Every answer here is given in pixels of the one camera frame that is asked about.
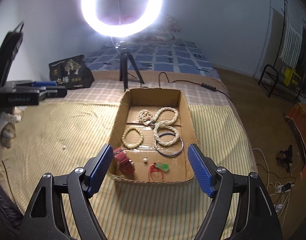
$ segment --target cardboard box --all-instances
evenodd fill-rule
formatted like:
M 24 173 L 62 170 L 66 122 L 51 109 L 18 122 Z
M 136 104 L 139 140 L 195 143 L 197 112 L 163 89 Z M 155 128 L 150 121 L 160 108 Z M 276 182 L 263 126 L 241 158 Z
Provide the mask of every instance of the cardboard box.
M 152 112 L 153 116 L 162 107 L 173 107 L 179 111 L 179 118 L 172 125 L 176 127 L 180 133 L 180 137 L 184 141 L 184 150 L 174 158 L 164 157 L 159 154 L 155 147 L 153 136 L 153 127 L 145 127 L 137 120 L 137 115 L 142 109 Z M 161 113 L 157 122 L 161 120 L 171 120 L 174 116 L 172 111 L 164 111 Z M 140 127 L 144 135 L 142 145 L 134 150 L 127 150 L 122 144 L 121 138 L 124 131 L 129 127 Z M 171 132 L 170 130 L 159 129 L 158 133 Z M 163 136 L 163 141 L 172 140 L 173 136 Z M 139 140 L 139 134 L 135 130 L 131 130 L 127 136 L 127 143 L 136 143 Z M 114 149 L 122 147 L 134 164 L 135 172 L 133 175 L 123 175 L 118 169 L 117 162 L 114 160 L 109 168 L 109 174 L 116 179 L 124 179 L 129 182 L 183 182 L 193 178 L 194 173 L 187 157 L 188 146 L 197 143 L 197 136 L 194 131 L 192 118 L 188 108 L 188 103 L 184 94 L 180 90 L 162 89 L 162 88 L 136 88 L 127 91 L 121 100 L 120 108 L 117 112 L 113 131 L 110 136 L 109 144 Z M 181 149 L 181 142 L 178 141 L 170 147 L 162 147 L 157 144 L 159 150 L 166 154 L 172 154 Z M 164 172 L 162 180 L 161 174 L 153 173 L 153 179 L 149 179 L 149 167 L 154 162 L 166 163 L 170 170 Z

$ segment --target blue checkered blanket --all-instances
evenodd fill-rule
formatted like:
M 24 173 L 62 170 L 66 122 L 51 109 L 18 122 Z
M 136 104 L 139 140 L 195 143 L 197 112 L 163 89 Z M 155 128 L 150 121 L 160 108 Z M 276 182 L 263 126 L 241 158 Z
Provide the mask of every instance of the blue checkered blanket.
M 160 46 L 130 45 L 139 70 L 190 73 L 220 79 L 217 71 L 195 43 L 177 40 Z M 115 48 L 106 48 L 85 59 L 92 71 L 118 70 L 120 57 Z M 128 61 L 128 69 L 133 70 Z

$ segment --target tripod leg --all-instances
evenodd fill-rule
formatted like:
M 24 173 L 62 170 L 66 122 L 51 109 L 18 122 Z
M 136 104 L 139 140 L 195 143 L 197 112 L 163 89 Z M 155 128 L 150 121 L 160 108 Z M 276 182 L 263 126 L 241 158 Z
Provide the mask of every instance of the tripod leg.
M 138 76 L 138 79 L 140 80 L 140 82 L 142 84 L 145 84 L 144 81 L 143 81 L 142 75 L 141 75 L 141 73 L 139 72 L 139 70 L 136 66 L 136 63 L 135 63 L 135 60 L 134 60 L 132 54 L 130 52 L 127 52 L 126 54 L 127 54 L 128 58 L 129 58 L 129 61 L 131 62 L 132 66 L 133 66 L 133 68 L 134 68 L 134 70 L 135 70 L 135 72 Z
M 122 56 L 120 55 L 120 81 L 123 81 Z
M 120 56 L 120 74 L 122 72 L 124 91 L 128 89 L 128 76 L 127 76 L 127 55 L 121 54 Z

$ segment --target black bag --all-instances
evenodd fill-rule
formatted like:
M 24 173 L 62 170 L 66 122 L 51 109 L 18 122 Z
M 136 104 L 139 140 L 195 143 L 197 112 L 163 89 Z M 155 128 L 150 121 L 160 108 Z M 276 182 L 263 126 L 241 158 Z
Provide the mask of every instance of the black bag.
M 91 70 L 86 67 L 84 55 L 62 59 L 49 64 L 49 77 L 67 89 L 90 88 L 94 82 Z

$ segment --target blue bangle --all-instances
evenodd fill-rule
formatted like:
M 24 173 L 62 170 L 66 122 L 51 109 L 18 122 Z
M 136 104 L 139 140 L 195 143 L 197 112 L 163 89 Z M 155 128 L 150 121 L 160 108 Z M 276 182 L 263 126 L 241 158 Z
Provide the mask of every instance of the blue bangle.
M 165 132 L 165 133 L 160 134 L 159 138 L 161 138 L 164 135 L 173 135 L 173 136 L 175 136 L 175 133 Z M 157 140 L 155 140 L 154 146 L 155 146 L 155 149 L 157 150 L 157 152 L 159 154 L 161 154 L 161 155 L 163 155 L 165 157 L 168 157 L 168 158 L 173 158 L 173 157 L 178 156 L 181 153 L 181 151 L 183 151 L 183 149 L 184 149 L 184 142 L 183 142 L 183 140 L 181 138 L 180 138 L 180 140 L 181 140 L 181 143 L 182 143 L 181 150 L 179 150 L 178 152 L 173 153 L 173 154 L 165 154 L 165 153 L 160 152 L 159 149 L 157 148 Z

